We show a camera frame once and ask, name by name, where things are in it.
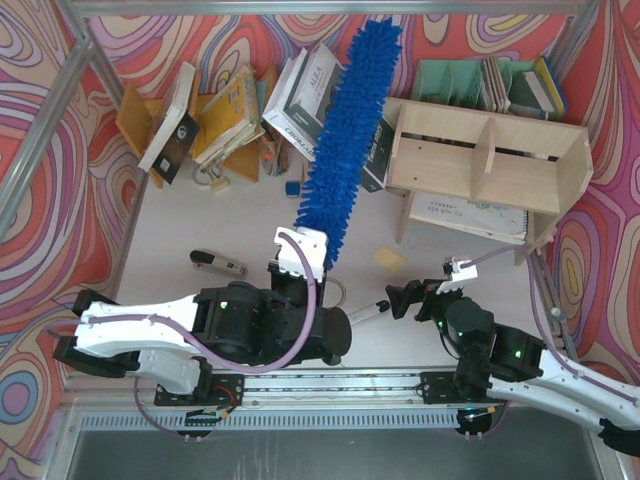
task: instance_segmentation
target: patterned backdrop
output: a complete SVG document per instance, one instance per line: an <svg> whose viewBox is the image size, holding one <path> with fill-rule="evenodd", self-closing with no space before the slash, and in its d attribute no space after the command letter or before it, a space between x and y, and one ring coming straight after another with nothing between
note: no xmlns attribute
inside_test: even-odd
<svg viewBox="0 0 640 480"><path fill-rule="evenodd" d="M73 42L47 1L0 0L0 176ZM82 78L0 245L0 478L39 477L65 371L43 326L104 288L139 175L92 72Z"/></svg>
<svg viewBox="0 0 640 480"><path fill-rule="evenodd" d="M640 282L637 268L634 274L623 267L638 261L632 252L639 231L633 220L640 196L634 143L639 117L638 97L631 94L638 91L633 63L638 58L638 2L604 5L564 85L570 118L576 123L585 119L590 127L597 170L585 200L561 225L554 272L580 353L610 365L609 374L637 380L627 373L626 359L638 357L634 342L640 342L640 333L632 325ZM352 35L367 18L105 17L93 19L91 26L125 83L134 82L153 98L162 96L183 60L203 70L202 93L216 90L243 63L261 74L319 41L344 61ZM406 96L420 58L498 53L529 60L550 48L564 18L428 15L396 16L394 21L404 28L404 49L392 94ZM4 174L71 42L46 2L0 0L0 24ZM92 73L86 74L9 240L0 247L0 478L40 472L47 421L64 378L50 359L52 342L40 334L42 325L68 316L81 285L99 288L113 275L138 178L113 119L102 87ZM583 306L585 292L593 301ZM612 292L614 298L606 300Z"/></svg>

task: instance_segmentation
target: white tabletop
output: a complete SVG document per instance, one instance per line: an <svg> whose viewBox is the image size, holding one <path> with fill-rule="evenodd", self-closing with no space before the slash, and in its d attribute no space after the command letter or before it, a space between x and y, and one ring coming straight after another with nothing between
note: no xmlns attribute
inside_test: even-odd
<svg viewBox="0 0 640 480"><path fill-rule="evenodd" d="M299 205L299 199L285 196L286 175L274 178L261 172L256 184L229 175L231 185L214 193L190 180L192 169L193 164L185 164L173 185L157 189L150 184L146 189L117 296L121 304L166 302L233 280L196 271L189 260L194 249L243 263L249 269L246 281L269 287L267 264L276 252L276 228L291 228ZM413 279L442 278L445 257L475 258L503 246L495 240L420 224L410 224L403 243L397 245L394 238L401 209L402 197L398 195L361 190L340 258L329 272L346 286L342 308L347 314L386 299L388 284L404 286ZM397 273L373 260L382 246L406 258ZM496 322L537 335L526 267L515 267L513 255L505 254L480 265L478 271L480 279L465 288L466 295L492 311ZM338 298L337 287L328 285L325 305L333 305ZM414 306L401 320L393 320L387 312L355 325L343 366L454 364L442 349L435 326L413 320L418 308ZM324 364L318 360L301 366Z"/></svg>

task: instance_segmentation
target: blue microfiber duster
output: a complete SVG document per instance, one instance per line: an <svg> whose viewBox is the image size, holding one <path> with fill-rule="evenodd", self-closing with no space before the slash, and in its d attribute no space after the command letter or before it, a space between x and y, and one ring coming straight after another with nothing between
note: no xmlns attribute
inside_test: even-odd
<svg viewBox="0 0 640 480"><path fill-rule="evenodd" d="M295 226L327 234L328 269L338 259L347 233L361 170L402 49L396 44L401 31L391 19L370 20L354 36L347 52L350 63L335 88L333 105L318 138Z"/></svg>

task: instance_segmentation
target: red wire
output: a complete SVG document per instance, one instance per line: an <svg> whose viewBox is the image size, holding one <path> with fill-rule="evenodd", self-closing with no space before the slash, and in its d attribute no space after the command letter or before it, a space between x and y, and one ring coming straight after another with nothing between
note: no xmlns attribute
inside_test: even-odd
<svg viewBox="0 0 640 480"><path fill-rule="evenodd" d="M215 387L213 387L214 390L222 390L224 393L226 393L227 395L229 395L229 398L231 399L231 406L235 407L237 402L236 402L236 397L233 393L231 393L231 390L229 390L227 387L223 387L221 385L216 385Z"/></svg>

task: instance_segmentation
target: gray floor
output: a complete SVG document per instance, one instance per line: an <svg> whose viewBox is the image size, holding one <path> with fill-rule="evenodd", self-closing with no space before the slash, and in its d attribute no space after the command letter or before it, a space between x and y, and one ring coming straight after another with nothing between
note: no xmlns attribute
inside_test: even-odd
<svg viewBox="0 0 640 480"><path fill-rule="evenodd" d="M513 408L498 431L465 442L436 430L224 432L183 445L156 432L81 435L74 480L600 479L582 430Z"/></svg>

